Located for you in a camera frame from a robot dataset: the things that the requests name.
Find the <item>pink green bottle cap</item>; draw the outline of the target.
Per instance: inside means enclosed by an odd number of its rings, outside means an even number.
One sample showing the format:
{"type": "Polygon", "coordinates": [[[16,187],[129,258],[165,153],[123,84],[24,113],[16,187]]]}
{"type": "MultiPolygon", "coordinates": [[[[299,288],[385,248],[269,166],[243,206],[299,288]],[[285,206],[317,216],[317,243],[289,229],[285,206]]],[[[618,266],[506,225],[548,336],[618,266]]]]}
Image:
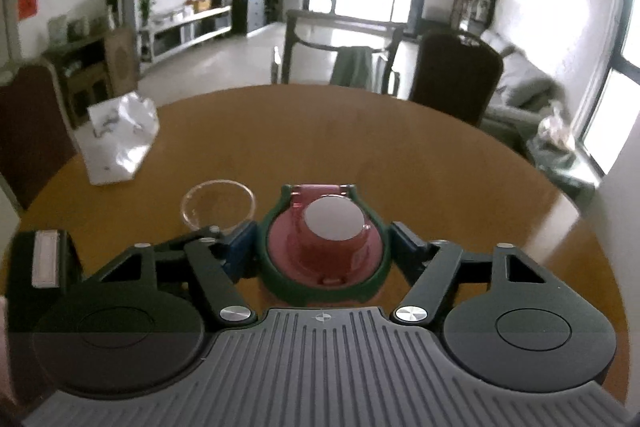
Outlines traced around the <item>pink green bottle cap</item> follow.
{"type": "Polygon", "coordinates": [[[392,258],[388,226],[354,184],[285,184],[258,229],[260,278],[294,307],[366,303],[392,258]]]}

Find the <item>clear glass bowl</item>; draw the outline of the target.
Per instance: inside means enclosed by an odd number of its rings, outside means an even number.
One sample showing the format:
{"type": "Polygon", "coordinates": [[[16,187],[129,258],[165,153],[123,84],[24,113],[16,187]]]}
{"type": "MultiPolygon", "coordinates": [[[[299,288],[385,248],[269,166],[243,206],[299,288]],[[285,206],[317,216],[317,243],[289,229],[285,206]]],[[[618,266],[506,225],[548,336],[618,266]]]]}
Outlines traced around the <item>clear glass bowl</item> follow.
{"type": "Polygon", "coordinates": [[[217,227],[231,233],[245,221],[254,219],[256,198],[250,189],[233,180],[208,180],[190,188],[183,196],[180,212],[192,231],[217,227]]]}

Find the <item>white plastic bag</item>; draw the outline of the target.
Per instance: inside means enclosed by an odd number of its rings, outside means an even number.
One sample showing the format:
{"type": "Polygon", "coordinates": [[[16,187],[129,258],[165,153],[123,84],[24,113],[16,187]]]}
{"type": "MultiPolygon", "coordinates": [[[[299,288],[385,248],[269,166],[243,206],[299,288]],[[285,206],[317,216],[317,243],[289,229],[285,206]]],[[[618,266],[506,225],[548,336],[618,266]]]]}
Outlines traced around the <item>white plastic bag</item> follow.
{"type": "Polygon", "coordinates": [[[137,91],[90,106],[75,138],[91,185],[128,182],[160,131],[154,102],[137,91]]]}

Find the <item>dark red chair left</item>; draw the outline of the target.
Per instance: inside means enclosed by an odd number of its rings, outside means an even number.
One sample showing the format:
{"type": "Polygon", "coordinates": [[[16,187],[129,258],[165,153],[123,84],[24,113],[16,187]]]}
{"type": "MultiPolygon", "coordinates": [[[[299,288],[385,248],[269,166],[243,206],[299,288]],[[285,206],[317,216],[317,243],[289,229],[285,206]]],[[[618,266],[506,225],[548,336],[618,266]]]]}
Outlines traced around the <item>dark red chair left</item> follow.
{"type": "Polygon", "coordinates": [[[32,205],[76,154],[53,66],[21,66],[1,87],[1,176],[17,205],[32,205]]]}

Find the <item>grey sofa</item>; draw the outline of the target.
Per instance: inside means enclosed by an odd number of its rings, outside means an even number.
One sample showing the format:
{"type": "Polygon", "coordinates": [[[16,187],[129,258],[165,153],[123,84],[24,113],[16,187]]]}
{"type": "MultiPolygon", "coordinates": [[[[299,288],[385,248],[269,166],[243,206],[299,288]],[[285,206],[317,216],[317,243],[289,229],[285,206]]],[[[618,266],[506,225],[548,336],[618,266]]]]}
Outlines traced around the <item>grey sofa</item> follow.
{"type": "Polygon", "coordinates": [[[491,95],[480,130],[516,150],[538,131],[540,122],[559,109],[563,121],[570,122],[564,88],[535,66],[496,32],[486,29],[480,35],[502,58],[503,72],[491,95]]]}

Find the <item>dark banquet chair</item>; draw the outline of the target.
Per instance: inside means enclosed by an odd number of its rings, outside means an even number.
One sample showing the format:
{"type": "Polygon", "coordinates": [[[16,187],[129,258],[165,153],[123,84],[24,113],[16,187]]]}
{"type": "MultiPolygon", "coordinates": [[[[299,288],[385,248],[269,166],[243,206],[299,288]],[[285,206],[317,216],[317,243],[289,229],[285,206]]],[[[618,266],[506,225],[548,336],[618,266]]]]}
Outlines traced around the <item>dark banquet chair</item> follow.
{"type": "Polygon", "coordinates": [[[469,32],[421,37],[409,100],[478,127],[503,74],[503,59],[469,32]]]}

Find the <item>white tv cabinet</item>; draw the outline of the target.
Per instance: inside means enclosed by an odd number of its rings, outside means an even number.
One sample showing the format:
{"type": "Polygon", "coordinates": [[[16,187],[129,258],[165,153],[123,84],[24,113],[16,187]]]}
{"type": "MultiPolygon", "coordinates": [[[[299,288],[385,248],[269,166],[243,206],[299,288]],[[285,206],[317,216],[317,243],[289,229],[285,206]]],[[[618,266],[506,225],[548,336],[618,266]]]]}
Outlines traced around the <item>white tv cabinet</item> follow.
{"type": "Polygon", "coordinates": [[[174,14],[140,29],[140,57],[143,64],[155,64],[232,29],[230,6],[194,14],[174,14]]]}

